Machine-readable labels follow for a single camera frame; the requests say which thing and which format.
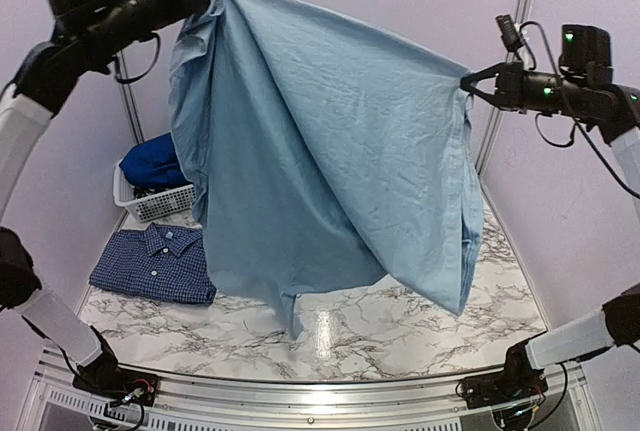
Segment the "light blue garment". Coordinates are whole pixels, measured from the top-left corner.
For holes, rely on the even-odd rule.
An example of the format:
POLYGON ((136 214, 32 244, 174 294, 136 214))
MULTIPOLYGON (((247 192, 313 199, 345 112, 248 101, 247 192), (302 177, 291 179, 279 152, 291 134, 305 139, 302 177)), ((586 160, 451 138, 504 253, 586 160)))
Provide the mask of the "light blue garment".
POLYGON ((170 66, 207 271, 291 336, 304 294, 392 277, 460 314, 484 221, 462 65, 299 0, 208 0, 170 66))

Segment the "blue checked shirt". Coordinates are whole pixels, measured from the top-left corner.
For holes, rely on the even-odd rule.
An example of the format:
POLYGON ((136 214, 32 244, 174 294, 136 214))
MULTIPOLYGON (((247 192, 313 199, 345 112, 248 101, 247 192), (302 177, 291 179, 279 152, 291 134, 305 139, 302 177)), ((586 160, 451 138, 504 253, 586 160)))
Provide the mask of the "blue checked shirt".
POLYGON ((89 284, 127 296, 197 306, 211 305, 216 294, 202 232, 154 223, 144 230, 114 233, 89 284))

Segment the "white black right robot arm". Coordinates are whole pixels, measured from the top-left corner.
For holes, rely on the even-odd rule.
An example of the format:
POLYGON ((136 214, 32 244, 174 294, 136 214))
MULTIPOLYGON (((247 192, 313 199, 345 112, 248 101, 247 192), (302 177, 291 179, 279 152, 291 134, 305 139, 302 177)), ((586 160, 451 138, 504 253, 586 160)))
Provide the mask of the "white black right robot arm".
POLYGON ((601 28, 499 29, 507 58, 460 87, 503 113, 500 148, 524 139, 513 169, 489 173, 499 196, 513 178, 533 200, 505 216, 551 328, 511 345, 500 370, 462 379, 473 406, 546 392, 551 371, 639 347, 639 90, 615 82, 601 28))

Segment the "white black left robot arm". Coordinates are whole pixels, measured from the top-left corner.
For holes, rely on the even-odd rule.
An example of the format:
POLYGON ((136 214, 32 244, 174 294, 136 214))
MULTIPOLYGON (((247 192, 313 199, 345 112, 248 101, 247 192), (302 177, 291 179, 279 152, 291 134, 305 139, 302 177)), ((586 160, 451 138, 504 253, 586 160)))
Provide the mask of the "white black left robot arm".
MULTIPOLYGON (((108 74, 135 42, 158 41, 160 29, 202 13, 210 0, 48 0, 51 38, 25 57, 1 95, 1 204, 8 205, 38 141, 80 78, 108 74)), ((15 310, 58 346, 73 384, 106 396, 134 387, 109 344, 82 322, 39 276, 19 236, 1 230, 1 306, 15 310)))

